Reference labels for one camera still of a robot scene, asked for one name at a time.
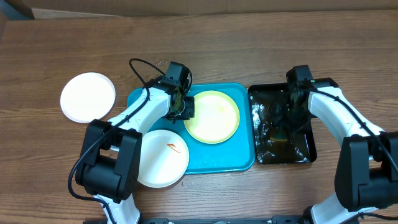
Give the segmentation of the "green yellow sponge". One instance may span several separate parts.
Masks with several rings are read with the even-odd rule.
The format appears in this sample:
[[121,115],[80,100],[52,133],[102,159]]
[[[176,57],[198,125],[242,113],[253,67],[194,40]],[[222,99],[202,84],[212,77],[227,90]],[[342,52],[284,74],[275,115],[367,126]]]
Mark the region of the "green yellow sponge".
[[273,128],[269,135],[269,139],[272,141],[286,142],[289,140],[289,134],[284,128]]

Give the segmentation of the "white front plate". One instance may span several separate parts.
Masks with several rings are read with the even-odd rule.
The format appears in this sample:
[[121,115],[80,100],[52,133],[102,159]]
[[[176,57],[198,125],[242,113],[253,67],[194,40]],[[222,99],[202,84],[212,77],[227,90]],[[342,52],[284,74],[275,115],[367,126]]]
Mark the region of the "white front plate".
[[189,163],[185,141],[168,130],[155,130],[144,135],[138,182],[151,188],[164,188],[176,183]]

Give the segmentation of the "yellow-green plate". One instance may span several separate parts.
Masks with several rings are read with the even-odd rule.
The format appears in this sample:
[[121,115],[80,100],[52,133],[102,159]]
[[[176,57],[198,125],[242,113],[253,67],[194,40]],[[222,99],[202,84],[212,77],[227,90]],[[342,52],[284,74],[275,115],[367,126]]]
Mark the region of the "yellow-green plate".
[[194,117],[184,121],[194,139],[205,144],[218,144],[232,137],[240,122],[240,112],[232,97],[208,90],[196,94],[194,100]]

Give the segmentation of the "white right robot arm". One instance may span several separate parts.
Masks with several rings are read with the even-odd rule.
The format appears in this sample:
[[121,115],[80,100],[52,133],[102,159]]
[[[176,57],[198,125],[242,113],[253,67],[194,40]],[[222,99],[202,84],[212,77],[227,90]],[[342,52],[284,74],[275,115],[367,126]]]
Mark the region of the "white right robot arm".
[[331,78],[287,82],[283,103],[270,109],[276,126],[297,130],[318,118],[341,151],[335,191],[304,211],[301,223],[358,223],[397,203],[397,133],[367,120]]

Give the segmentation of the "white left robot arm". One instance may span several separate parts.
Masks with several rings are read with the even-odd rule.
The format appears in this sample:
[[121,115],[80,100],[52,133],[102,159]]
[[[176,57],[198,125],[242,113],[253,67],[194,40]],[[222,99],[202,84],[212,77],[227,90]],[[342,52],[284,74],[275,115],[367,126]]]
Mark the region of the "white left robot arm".
[[89,123],[68,189],[80,200],[99,202],[105,223],[140,223],[133,188],[139,176],[142,139],[161,118],[190,119],[192,80],[159,76],[144,84],[141,96],[109,121]]

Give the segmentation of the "white plate with sauce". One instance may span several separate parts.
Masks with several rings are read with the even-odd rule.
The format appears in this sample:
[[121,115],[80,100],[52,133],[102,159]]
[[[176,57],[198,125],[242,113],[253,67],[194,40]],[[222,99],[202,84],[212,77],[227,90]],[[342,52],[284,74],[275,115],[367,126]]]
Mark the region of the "white plate with sauce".
[[64,115],[77,123],[89,123],[107,115],[116,100],[112,81],[96,72],[86,72],[72,78],[60,95]]

